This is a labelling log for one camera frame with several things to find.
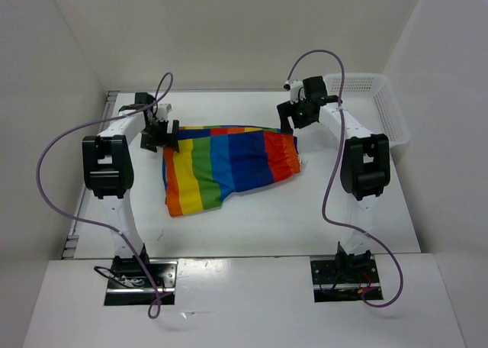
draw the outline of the white laundry basket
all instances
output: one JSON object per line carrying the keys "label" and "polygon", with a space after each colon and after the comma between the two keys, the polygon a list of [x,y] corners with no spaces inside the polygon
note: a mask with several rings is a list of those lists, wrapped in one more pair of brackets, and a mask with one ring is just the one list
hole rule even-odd
{"label": "white laundry basket", "polygon": [[[337,95],[341,75],[324,76],[329,95]],[[343,105],[367,129],[385,133],[390,148],[408,143],[410,133],[403,118],[390,80],[375,73],[348,73],[345,75]]]}

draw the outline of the gray wall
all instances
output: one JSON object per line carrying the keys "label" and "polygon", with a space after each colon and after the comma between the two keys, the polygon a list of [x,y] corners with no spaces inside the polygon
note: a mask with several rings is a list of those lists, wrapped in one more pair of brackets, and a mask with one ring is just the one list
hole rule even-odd
{"label": "gray wall", "polygon": [[[380,72],[417,0],[56,0],[100,81],[154,89],[280,88],[303,52]],[[336,73],[310,57],[297,75]]]}
{"label": "gray wall", "polygon": [[384,70],[412,141],[396,154],[468,348],[488,340],[488,0],[420,0]]}
{"label": "gray wall", "polygon": [[[104,97],[53,0],[0,0],[2,348],[22,346],[47,261],[60,257],[69,230],[37,193],[37,157],[60,131],[99,118]],[[81,136],[64,140],[43,171],[49,194],[68,211],[82,183]]]}

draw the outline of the purple cable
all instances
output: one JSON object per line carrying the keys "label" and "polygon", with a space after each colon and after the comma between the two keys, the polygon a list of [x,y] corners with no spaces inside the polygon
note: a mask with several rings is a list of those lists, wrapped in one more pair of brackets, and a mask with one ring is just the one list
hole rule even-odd
{"label": "purple cable", "polygon": [[[166,79],[166,77],[168,77],[171,79],[170,82],[169,82],[169,85],[168,85],[168,88],[161,94],[161,96],[158,98],[158,93],[159,93],[159,89],[161,88],[161,85],[162,83],[164,82],[164,80]],[[159,81],[159,85],[158,85],[158,89],[156,90],[156,94],[155,94],[155,101],[153,101],[151,104],[148,104],[146,105],[144,108],[141,108],[139,110],[136,110],[128,115],[121,115],[121,116],[118,116],[118,117],[112,117],[112,118],[106,118],[106,119],[101,119],[100,121],[91,121],[89,123],[85,123],[85,124],[80,124],[79,126],[77,127],[74,127],[74,128],[71,128],[63,133],[61,133],[59,136],[57,136],[56,138],[54,138],[47,146],[46,148],[43,150],[43,152],[41,153],[40,157],[39,157],[39,160],[37,161],[37,167],[36,167],[36,183],[37,183],[37,189],[39,190],[39,193],[40,193],[40,196],[43,197],[43,200],[47,203],[47,205],[49,205],[55,212],[61,214],[62,216],[66,217],[66,218],[69,218],[71,220],[74,220],[74,221],[78,221],[78,222],[85,222],[86,224],[94,224],[95,226],[100,226],[100,227],[105,227],[107,228],[108,230],[112,230],[113,232],[117,233],[120,237],[122,237],[122,239],[125,241],[125,243],[127,244],[127,246],[129,247],[130,251],[132,251],[133,255],[136,257],[136,260],[137,262],[140,264],[140,267],[141,269],[143,270],[144,274],[146,275],[147,279],[149,280],[149,283],[151,284],[152,288],[154,288],[154,293],[156,295],[156,299],[151,302],[150,306],[149,306],[149,309],[147,311],[147,314],[149,316],[149,318],[151,319],[156,319],[160,312],[161,312],[161,303],[162,303],[162,298],[164,298],[166,295],[170,295],[172,292],[167,292],[167,293],[163,293],[163,294],[160,294],[159,291],[158,291],[158,287],[156,285],[156,282],[154,282],[154,279],[152,278],[151,274],[149,273],[149,270],[147,270],[146,268],[146,265],[144,264],[144,262],[141,260],[138,252],[136,251],[136,249],[134,248],[134,246],[132,245],[132,243],[129,241],[129,239],[127,239],[127,237],[122,233],[120,232],[119,229],[117,229],[116,227],[114,226],[111,226],[110,224],[105,224],[103,222],[98,222],[98,221],[93,221],[93,220],[87,220],[85,218],[81,218],[81,217],[77,217],[73,214],[69,214],[65,211],[63,211],[62,209],[58,208],[54,203],[51,202],[51,200],[47,197],[46,195],[46,192],[44,191],[44,188],[43,188],[43,185],[42,185],[42,182],[41,182],[41,179],[40,179],[40,169],[41,169],[41,166],[43,164],[43,161],[44,161],[44,157],[46,157],[47,153],[50,151],[50,149],[63,137],[67,136],[68,134],[71,134],[75,131],[78,131],[80,129],[83,129],[83,128],[86,128],[86,127],[90,127],[91,125],[95,125],[95,124],[101,124],[101,123],[106,123],[108,121],[116,121],[118,119],[122,119],[122,118],[126,118],[126,117],[130,117],[132,115],[135,115],[137,113],[140,113],[141,111],[145,111],[149,108],[152,108],[154,105],[157,105],[158,102],[160,102],[169,92],[169,90],[171,89],[171,87],[173,86],[173,74],[171,72],[167,72],[162,78],[161,78],[161,81]],[[156,313],[155,314],[151,314],[151,310],[153,309],[153,306],[154,305],[157,305],[157,309],[156,309]]]}
{"label": "purple cable", "polygon": [[342,63],[342,61],[339,58],[339,56],[337,54],[331,52],[330,50],[324,50],[324,49],[311,50],[310,52],[306,52],[305,54],[302,54],[300,56],[300,58],[297,59],[297,61],[293,65],[293,67],[291,67],[291,71],[288,74],[287,80],[289,80],[291,78],[291,75],[293,74],[293,71],[297,67],[298,63],[303,58],[305,58],[306,56],[308,56],[308,55],[310,55],[312,53],[327,53],[327,54],[333,56],[335,58],[335,60],[337,60],[337,62],[339,63],[339,65],[341,66],[341,85],[339,87],[339,94],[338,94],[338,97],[339,97],[339,100],[338,100],[338,102],[339,102],[339,113],[341,115],[341,138],[339,140],[339,151],[337,153],[337,157],[335,158],[334,169],[332,170],[332,174],[330,176],[329,183],[327,184],[326,193],[325,193],[325,195],[323,197],[323,202],[322,202],[322,217],[323,217],[324,220],[326,220],[330,224],[334,224],[335,226],[347,227],[347,228],[351,228],[352,230],[356,230],[358,232],[361,232],[362,234],[366,235],[367,237],[369,237],[373,241],[376,241],[377,243],[379,243],[381,245],[381,247],[383,247],[386,250],[386,252],[388,253],[388,255],[391,256],[391,259],[393,260],[393,262],[395,263],[396,267],[398,268],[398,274],[400,276],[400,287],[398,288],[398,292],[396,293],[396,295],[391,300],[389,300],[388,302],[385,302],[384,304],[372,304],[372,303],[370,303],[369,301],[367,301],[365,299],[365,295],[367,293],[375,290],[375,289],[378,289],[379,287],[369,288],[367,291],[361,293],[361,300],[363,300],[363,302],[366,305],[371,306],[373,308],[385,308],[386,306],[390,306],[391,304],[393,304],[399,298],[399,296],[402,294],[402,291],[403,291],[403,271],[402,271],[402,268],[401,268],[400,264],[398,263],[397,258],[391,252],[390,248],[384,244],[383,241],[381,241],[377,237],[371,235],[366,230],[363,230],[362,228],[360,228],[358,226],[354,226],[352,224],[345,224],[345,223],[342,223],[342,222],[338,222],[338,221],[331,220],[329,217],[327,217],[327,214],[326,214],[327,201],[329,200],[330,191],[332,189],[332,184],[334,183],[334,178],[337,175],[337,170],[339,169],[339,164],[341,163],[342,152],[344,150],[344,143],[345,143],[345,119],[344,119],[344,113],[342,112],[342,91],[344,89],[344,81],[345,81],[344,64]]}

